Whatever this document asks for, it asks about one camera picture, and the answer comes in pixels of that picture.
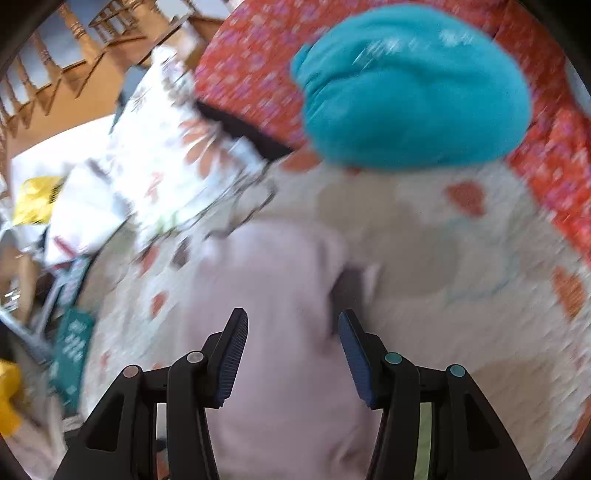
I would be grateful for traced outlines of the yellow bag on table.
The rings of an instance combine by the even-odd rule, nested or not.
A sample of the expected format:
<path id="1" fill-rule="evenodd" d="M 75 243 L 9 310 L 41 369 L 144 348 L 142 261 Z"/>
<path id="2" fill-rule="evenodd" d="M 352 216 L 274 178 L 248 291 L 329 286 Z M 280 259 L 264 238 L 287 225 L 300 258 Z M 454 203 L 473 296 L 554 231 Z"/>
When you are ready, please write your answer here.
<path id="1" fill-rule="evenodd" d="M 26 180 L 14 205 L 15 225 L 46 225 L 54 203 L 65 183 L 65 177 L 40 176 Z"/>

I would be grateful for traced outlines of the yellow cloth on floor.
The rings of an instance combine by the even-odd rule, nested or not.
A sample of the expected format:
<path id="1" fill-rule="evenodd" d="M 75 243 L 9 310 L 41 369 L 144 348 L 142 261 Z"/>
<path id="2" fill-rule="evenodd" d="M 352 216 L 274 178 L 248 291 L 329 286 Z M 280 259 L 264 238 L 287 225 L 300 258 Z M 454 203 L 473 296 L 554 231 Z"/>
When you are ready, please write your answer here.
<path id="1" fill-rule="evenodd" d="M 4 437 L 12 436 L 21 426 L 22 419 L 12 403 L 21 390 L 21 372 L 10 361 L 0 360 L 0 431 Z"/>

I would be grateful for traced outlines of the pale pink small garment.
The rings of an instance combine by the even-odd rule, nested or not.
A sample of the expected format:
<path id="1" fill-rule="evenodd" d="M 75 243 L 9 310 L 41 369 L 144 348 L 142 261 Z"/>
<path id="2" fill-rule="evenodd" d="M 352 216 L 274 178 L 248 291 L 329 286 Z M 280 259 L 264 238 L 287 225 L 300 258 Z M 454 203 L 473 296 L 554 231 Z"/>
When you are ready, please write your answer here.
<path id="1" fill-rule="evenodd" d="M 378 418 L 360 400 L 337 333 L 378 270 L 334 230 L 266 219 L 191 251 L 176 350 L 184 354 L 244 310 L 249 332 L 231 396 L 209 415 L 224 479 L 362 479 Z"/>

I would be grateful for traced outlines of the teal fluffy cushion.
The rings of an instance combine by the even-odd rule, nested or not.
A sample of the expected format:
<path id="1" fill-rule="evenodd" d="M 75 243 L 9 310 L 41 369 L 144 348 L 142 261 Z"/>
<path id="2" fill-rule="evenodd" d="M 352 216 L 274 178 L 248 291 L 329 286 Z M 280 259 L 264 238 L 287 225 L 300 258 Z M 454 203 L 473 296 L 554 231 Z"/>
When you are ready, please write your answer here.
<path id="1" fill-rule="evenodd" d="M 305 44 L 290 75 L 322 159 L 403 170 L 498 159 L 533 106 L 517 62 L 482 31 L 420 4 L 349 17 Z"/>

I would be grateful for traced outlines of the teal box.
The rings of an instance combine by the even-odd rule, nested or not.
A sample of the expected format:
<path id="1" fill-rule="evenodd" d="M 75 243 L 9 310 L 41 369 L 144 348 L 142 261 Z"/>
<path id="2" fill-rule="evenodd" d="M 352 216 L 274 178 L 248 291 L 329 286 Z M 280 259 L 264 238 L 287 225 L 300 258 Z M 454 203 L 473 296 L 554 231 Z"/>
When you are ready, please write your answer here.
<path id="1" fill-rule="evenodd" d="M 57 297 L 60 316 L 50 367 L 50 386 L 58 395 L 66 417 L 78 413 L 86 357 L 95 319 L 76 306 L 92 263 L 88 256 L 78 257 L 63 276 L 65 283 Z"/>

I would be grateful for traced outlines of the wooden stair railing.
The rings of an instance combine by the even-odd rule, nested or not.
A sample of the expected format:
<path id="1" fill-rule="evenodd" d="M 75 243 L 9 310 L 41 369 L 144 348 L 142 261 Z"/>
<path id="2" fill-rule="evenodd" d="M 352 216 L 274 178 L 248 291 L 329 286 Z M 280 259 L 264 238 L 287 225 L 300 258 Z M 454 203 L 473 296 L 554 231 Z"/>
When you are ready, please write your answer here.
<path id="1" fill-rule="evenodd" d="M 154 1 L 108 1 L 82 23 L 67 3 L 57 12 L 80 58 L 61 66 L 40 31 L 28 40 L 48 80 L 33 80 L 20 53 L 1 68 L 1 170 L 14 156 L 72 127 L 111 114 L 125 77 L 150 65 L 157 46 L 179 50 L 190 67 L 223 21 L 187 1 L 181 16 L 166 17 Z"/>

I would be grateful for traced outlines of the white floral pillow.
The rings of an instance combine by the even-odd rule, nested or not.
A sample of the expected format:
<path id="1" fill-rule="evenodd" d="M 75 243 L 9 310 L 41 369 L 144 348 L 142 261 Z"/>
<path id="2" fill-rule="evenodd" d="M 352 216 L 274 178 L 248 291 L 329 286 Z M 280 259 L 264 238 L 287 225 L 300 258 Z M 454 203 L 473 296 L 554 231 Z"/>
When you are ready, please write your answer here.
<path id="1" fill-rule="evenodd" d="M 266 173 L 249 139 L 232 138 L 198 112 L 193 87 L 176 50 L 156 47 L 111 130 L 104 165 L 127 206 L 137 251 L 192 227 Z"/>

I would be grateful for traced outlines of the red floral blanket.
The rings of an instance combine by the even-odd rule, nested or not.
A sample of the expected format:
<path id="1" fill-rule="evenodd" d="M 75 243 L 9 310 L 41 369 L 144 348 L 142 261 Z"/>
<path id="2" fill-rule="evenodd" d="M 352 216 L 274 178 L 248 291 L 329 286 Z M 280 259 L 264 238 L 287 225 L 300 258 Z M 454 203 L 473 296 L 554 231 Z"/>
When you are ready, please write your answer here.
<path id="1" fill-rule="evenodd" d="M 195 70 L 195 95 L 294 149 L 304 145 L 301 95 L 290 60 L 349 16 L 378 1 L 244 1 L 219 27 Z M 576 104 L 566 55 L 517 1 L 435 1 L 433 7 L 491 36 L 522 67 L 534 118 L 509 157 L 552 222 L 584 256 L 590 254 L 590 120 Z"/>

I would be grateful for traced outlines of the heart patterned quilt bedspread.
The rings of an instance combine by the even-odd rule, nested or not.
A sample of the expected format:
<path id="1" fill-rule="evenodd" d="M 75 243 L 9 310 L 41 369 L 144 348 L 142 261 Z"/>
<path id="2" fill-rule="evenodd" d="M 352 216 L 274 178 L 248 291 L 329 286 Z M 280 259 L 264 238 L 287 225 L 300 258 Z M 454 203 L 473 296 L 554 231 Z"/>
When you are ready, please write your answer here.
<path id="1" fill-rule="evenodd" d="M 88 274 L 97 323 L 84 373 L 89 414 L 129 364 L 172 364 L 191 251 L 257 220 L 315 223 L 375 265 L 369 331 L 414 364 L 463 365 L 530 475 L 554 477 L 589 422 L 590 267 L 503 163 L 398 174 L 274 165 L 191 229 L 135 249 L 119 230 Z"/>

